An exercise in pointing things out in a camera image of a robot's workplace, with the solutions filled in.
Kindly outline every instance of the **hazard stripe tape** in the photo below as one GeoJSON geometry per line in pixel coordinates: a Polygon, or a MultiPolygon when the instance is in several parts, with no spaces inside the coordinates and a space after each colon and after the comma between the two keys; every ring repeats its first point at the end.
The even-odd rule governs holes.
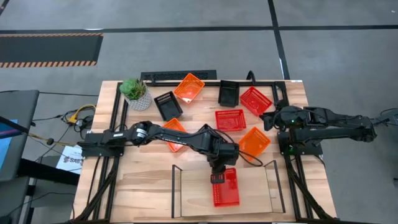
{"type": "Polygon", "coordinates": [[[77,37],[77,36],[104,36],[102,33],[84,34],[1,34],[0,37],[77,37]]]}
{"type": "Polygon", "coordinates": [[[0,62],[0,68],[39,68],[39,67],[72,67],[94,66],[97,61],[71,61],[71,62],[0,62]]]}

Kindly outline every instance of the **wooden table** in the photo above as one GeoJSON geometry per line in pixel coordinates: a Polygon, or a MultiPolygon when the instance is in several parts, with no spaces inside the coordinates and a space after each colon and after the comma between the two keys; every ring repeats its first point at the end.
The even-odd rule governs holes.
{"type": "MultiPolygon", "coordinates": [[[[303,83],[293,82],[290,80],[285,82],[290,105],[299,107],[307,106],[308,102],[307,97],[305,96],[303,83]]],[[[94,133],[102,133],[105,129],[109,128],[114,96],[116,94],[116,86],[117,81],[104,81],[102,83],[92,127],[92,131],[94,133]]],[[[165,92],[172,91],[174,88],[175,87],[149,87],[149,91],[154,98],[165,92]]],[[[270,87],[257,86],[256,88],[269,99],[273,99],[270,87]]],[[[248,87],[241,87],[240,94],[244,93],[247,89],[248,87]]],[[[218,90],[218,87],[204,87],[195,100],[189,105],[178,100],[183,109],[183,115],[181,115],[178,120],[187,132],[192,133],[197,131],[205,123],[212,127],[216,127],[214,111],[230,109],[221,107],[218,104],[218,90]]],[[[119,104],[117,121],[120,121],[122,105],[122,103],[119,104]]],[[[236,142],[238,142],[253,127],[258,127],[263,130],[263,122],[260,118],[254,116],[243,105],[238,105],[236,108],[242,108],[244,110],[247,124],[247,128],[245,130],[229,133],[236,142]]],[[[268,111],[273,110],[275,110],[273,106],[268,109],[268,111]]],[[[126,124],[130,127],[136,122],[147,120],[159,125],[164,124],[154,102],[152,102],[150,108],[145,111],[138,112],[129,110],[126,124]]],[[[184,170],[209,169],[209,165],[205,156],[200,155],[187,147],[176,153],[172,153],[165,142],[153,141],[149,145],[141,146],[140,148],[126,147],[125,153],[120,159],[111,222],[295,221],[285,162],[279,153],[276,137],[277,131],[272,129],[264,133],[270,138],[271,144],[259,156],[259,158],[264,163],[272,160],[277,161],[286,208],[285,213],[252,213],[171,219],[172,164],[175,164],[184,170]]],[[[336,212],[325,168],[315,156],[302,156],[302,160],[309,191],[325,211],[335,217],[336,212]]],[[[84,161],[74,203],[76,215],[80,214],[86,206],[95,163],[95,157],[88,158],[84,161]]],[[[245,164],[244,161],[239,158],[236,163],[236,167],[249,167],[249,165],[245,164]]],[[[91,195],[94,195],[97,190],[99,178],[100,172],[98,171],[96,173],[93,193],[91,195]]],[[[301,214],[304,217],[305,207],[303,197],[299,189],[297,189],[297,192],[301,214]]],[[[102,200],[103,203],[99,213],[100,218],[104,217],[106,199],[107,192],[105,192],[102,200]]]]}

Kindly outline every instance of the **potted plant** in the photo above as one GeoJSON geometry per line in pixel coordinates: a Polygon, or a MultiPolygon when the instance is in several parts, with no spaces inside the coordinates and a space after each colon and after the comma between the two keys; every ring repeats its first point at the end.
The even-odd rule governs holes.
{"type": "Polygon", "coordinates": [[[138,79],[124,80],[119,89],[130,108],[134,110],[145,110],[152,103],[148,87],[143,81],[138,79]]]}

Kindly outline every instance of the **white paper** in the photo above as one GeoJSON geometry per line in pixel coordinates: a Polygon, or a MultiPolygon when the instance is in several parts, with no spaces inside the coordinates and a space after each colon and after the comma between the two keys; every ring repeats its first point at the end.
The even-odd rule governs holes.
{"type": "Polygon", "coordinates": [[[83,165],[83,158],[81,156],[80,146],[65,146],[62,152],[60,160],[57,164],[57,169],[63,169],[66,171],[80,174],[81,167],[83,165]]]}

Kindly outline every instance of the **white pot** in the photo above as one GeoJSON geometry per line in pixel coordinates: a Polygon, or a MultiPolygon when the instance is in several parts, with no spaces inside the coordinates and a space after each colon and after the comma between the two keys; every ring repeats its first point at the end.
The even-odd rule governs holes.
{"type": "Polygon", "coordinates": [[[136,111],[146,110],[152,103],[152,97],[148,91],[148,87],[146,87],[146,91],[145,91],[144,95],[142,97],[140,97],[138,100],[130,100],[124,94],[122,94],[122,96],[129,104],[129,107],[136,111]]]}

